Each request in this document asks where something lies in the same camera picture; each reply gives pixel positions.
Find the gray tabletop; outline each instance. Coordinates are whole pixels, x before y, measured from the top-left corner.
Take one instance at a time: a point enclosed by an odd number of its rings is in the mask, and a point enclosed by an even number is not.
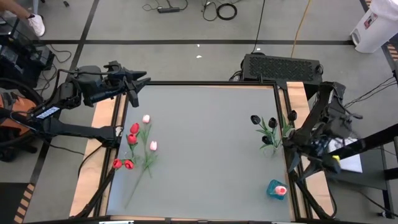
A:
[[[289,202],[269,198],[272,179],[285,182],[282,151],[263,155],[261,133],[250,121],[277,117],[273,89],[147,86],[140,107],[127,110],[125,133],[151,115],[150,141],[158,142],[152,178],[141,168],[116,172],[107,215],[289,222]],[[143,154],[142,144],[136,153]],[[129,157],[123,138],[118,157]]]

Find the table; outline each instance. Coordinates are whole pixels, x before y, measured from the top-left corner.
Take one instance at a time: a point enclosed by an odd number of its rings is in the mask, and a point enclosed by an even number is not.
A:
[[[301,82],[288,82],[287,83],[287,93],[290,98],[291,109],[295,110],[298,114],[297,120],[295,121],[296,128],[301,127],[305,118],[309,114],[310,110],[308,107],[307,97],[305,94],[303,83]],[[250,88],[271,88],[271,86],[250,86]],[[284,93],[282,90],[279,90],[280,101],[282,105],[282,111],[284,116],[287,116],[287,109],[284,103]],[[116,125],[120,125],[122,123],[122,114],[125,105],[125,97],[121,98],[121,102],[118,108],[118,116],[116,119]],[[113,111],[115,107],[115,100],[104,100],[99,102],[96,105],[96,110],[92,122],[92,127],[102,127],[111,124],[111,119],[113,116]],[[100,143],[97,140],[90,139],[86,146],[85,156],[89,155],[94,149],[96,149]],[[111,151],[111,156],[109,159],[112,161],[115,157],[115,151]],[[101,171],[104,163],[105,150],[100,150],[97,152],[91,159],[89,159],[86,164],[81,169],[80,177],[78,179],[75,196],[73,199],[70,215],[76,215],[79,213],[84,206],[88,203],[90,198],[98,189],[98,183],[101,178]],[[309,161],[306,158],[302,159],[303,167],[309,165]],[[112,162],[109,163],[108,170],[111,168]],[[312,175],[307,179],[307,188],[312,193],[317,202],[323,207],[323,209],[328,213],[333,213],[333,207],[331,204],[330,194],[328,192],[328,186],[325,178],[325,174],[323,172],[319,172],[317,174]],[[297,198],[298,198],[298,209],[300,210],[300,218],[307,218],[303,197],[296,187]],[[106,214],[106,206],[108,204],[108,195],[109,195],[109,186],[106,189],[103,198],[102,205],[99,211],[99,215]],[[293,206],[290,203],[290,218],[292,221],[295,221],[295,215]],[[165,220],[164,217],[111,217],[113,220]],[[181,218],[173,218],[172,220],[187,220]]]

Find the black tulip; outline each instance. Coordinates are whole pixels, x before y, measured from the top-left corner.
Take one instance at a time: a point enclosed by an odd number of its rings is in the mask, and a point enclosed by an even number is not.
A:
[[[272,141],[267,136],[263,136],[261,141],[263,141],[263,143],[266,145],[272,144]]]
[[[257,115],[250,116],[250,120],[255,125],[257,125],[257,124],[259,124],[261,122],[261,118],[259,118]]]
[[[292,110],[292,112],[287,115],[287,119],[289,121],[295,121],[297,119],[297,112],[295,110]]]
[[[275,119],[275,118],[271,118],[271,119],[268,121],[268,126],[269,126],[270,128],[276,128],[276,126],[277,126],[276,119]]]

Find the white container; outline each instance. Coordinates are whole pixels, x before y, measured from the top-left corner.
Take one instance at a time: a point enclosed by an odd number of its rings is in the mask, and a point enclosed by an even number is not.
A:
[[[398,33],[398,0],[372,0],[350,36],[355,49],[373,53]]]

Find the red tulip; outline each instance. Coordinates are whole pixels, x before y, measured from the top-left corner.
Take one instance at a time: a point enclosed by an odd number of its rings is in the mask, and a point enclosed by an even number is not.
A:
[[[127,169],[133,169],[133,168],[134,168],[134,164],[133,164],[130,160],[124,161],[124,166],[125,166]]]
[[[129,136],[127,136],[127,143],[137,144],[137,137],[133,134],[129,134]]]
[[[130,128],[131,134],[137,134],[138,131],[139,131],[139,124],[138,123],[133,124]]]
[[[120,159],[115,159],[113,161],[113,168],[118,169],[122,167],[122,161]]]

